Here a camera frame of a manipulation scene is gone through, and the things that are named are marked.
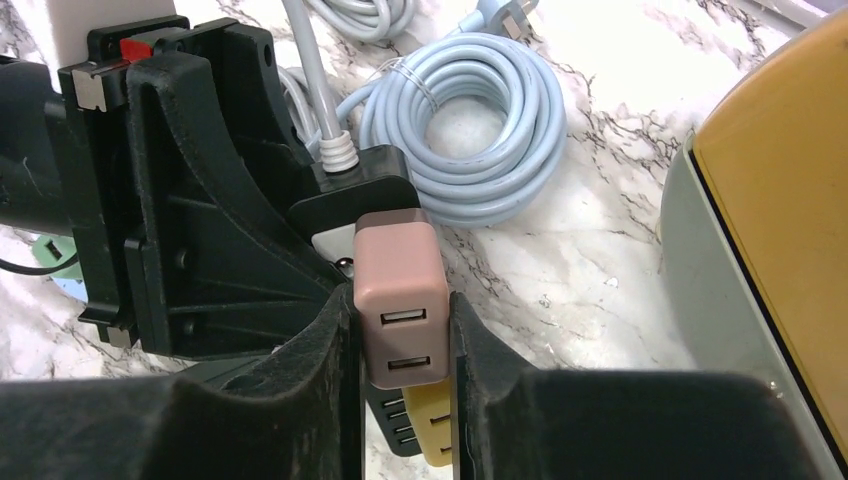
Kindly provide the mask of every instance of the black plastic bracket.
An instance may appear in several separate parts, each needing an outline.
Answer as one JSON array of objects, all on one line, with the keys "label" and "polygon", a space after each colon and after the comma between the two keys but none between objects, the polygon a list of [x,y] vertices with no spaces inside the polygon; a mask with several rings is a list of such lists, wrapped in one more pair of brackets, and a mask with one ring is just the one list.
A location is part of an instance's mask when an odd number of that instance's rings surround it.
[{"label": "black plastic bracket", "polygon": [[349,287],[337,289],[223,393],[182,375],[0,385],[0,478],[361,480],[364,369],[350,304]]},{"label": "black plastic bracket", "polygon": [[286,218],[306,241],[366,213],[421,207],[403,152],[387,145],[359,152],[359,167],[347,172],[328,174],[312,164],[294,188],[299,200]]},{"label": "black plastic bracket", "polygon": [[745,377],[541,371],[452,299],[461,480],[818,479],[782,402]]},{"label": "black plastic bracket", "polygon": [[143,274],[132,284],[133,297],[147,301],[137,305],[137,317],[149,319],[139,323],[145,350],[214,358],[270,349],[299,332],[345,278],[301,240],[239,161],[209,62],[155,55],[130,68],[127,88],[144,225],[143,238],[127,244],[140,253],[127,260],[143,265],[130,269]]}]

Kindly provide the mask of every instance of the green object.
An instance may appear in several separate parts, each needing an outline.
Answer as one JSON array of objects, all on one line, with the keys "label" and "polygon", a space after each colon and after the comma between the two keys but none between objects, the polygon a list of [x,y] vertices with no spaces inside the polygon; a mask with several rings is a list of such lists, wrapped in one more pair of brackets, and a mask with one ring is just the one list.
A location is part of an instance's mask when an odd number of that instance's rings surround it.
[{"label": "green object", "polygon": [[[55,267],[71,255],[77,253],[74,240],[68,237],[57,237],[42,235],[32,244],[32,254],[42,267]],[[51,275],[53,278],[66,278],[69,280],[82,280],[82,269],[79,263]]]}]

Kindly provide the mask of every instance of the black mount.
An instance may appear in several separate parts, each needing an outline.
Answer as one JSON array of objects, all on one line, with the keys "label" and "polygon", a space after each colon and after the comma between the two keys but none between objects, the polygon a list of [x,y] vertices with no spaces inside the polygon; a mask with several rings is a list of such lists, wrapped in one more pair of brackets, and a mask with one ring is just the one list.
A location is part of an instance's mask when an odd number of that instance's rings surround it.
[{"label": "black mount", "polygon": [[[175,16],[92,31],[91,62],[62,69],[64,98],[47,106],[89,296],[80,320],[161,355],[267,353],[347,281],[312,235],[419,202],[391,147],[340,175],[314,164],[268,31],[188,26]],[[116,46],[139,35],[153,55],[129,63]]]},{"label": "black mount", "polygon": [[[12,459],[0,478],[362,480],[366,380],[351,297],[337,288],[310,326],[228,380],[189,369],[0,386],[0,451]],[[457,480],[820,478],[754,380],[540,371],[461,294],[451,324]]]}]

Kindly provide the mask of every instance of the red clip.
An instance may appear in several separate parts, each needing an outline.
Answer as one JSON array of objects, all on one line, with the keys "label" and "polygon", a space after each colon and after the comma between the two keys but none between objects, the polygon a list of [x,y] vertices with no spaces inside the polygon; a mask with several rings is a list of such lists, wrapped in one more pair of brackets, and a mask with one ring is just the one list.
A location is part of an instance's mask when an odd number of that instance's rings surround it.
[{"label": "red clip", "polygon": [[122,38],[121,56],[130,63],[137,62],[152,57],[153,47],[132,38]]}]

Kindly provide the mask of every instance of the metal screw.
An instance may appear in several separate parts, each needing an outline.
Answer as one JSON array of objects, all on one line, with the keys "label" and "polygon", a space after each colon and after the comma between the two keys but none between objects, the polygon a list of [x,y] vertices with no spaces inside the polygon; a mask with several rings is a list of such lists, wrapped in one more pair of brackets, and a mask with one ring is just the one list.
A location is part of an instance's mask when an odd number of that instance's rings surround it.
[{"label": "metal screw", "polygon": [[336,260],[334,264],[336,268],[339,269],[346,277],[353,277],[353,259],[344,257]]}]

